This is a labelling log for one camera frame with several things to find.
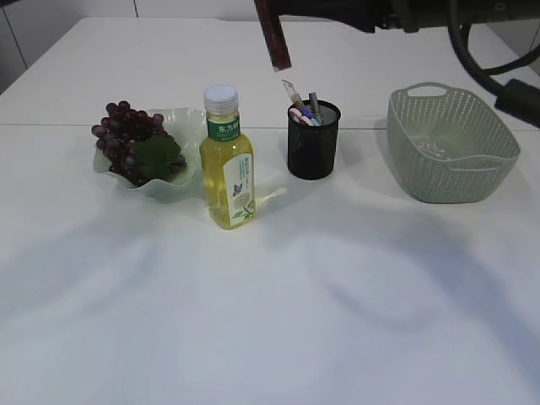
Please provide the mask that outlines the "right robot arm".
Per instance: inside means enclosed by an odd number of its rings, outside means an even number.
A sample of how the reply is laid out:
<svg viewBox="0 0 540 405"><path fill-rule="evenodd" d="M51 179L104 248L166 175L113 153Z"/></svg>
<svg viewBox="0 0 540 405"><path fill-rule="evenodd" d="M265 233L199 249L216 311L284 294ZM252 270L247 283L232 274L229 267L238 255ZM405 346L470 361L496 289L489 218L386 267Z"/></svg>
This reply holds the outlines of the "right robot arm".
<svg viewBox="0 0 540 405"><path fill-rule="evenodd" d="M444 27L451 3L445 0L344 0L271 1L277 15L328 19L364 33L375 30L403 30L415 33L424 28ZM539 1L458 1L461 24L484 24L539 17Z"/></svg>

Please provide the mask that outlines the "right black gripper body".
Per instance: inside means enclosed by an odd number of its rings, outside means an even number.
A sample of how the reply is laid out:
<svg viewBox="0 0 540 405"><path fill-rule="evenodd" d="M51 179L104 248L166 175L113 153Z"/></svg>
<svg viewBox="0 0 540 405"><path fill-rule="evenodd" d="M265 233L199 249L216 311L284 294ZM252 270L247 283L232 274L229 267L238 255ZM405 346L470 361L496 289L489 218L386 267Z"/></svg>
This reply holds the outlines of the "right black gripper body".
<svg viewBox="0 0 540 405"><path fill-rule="evenodd" d="M327 19L343 23L364 33L375 29L401 29L391 1L380 0L278 0L270 2L277 16Z"/></svg>

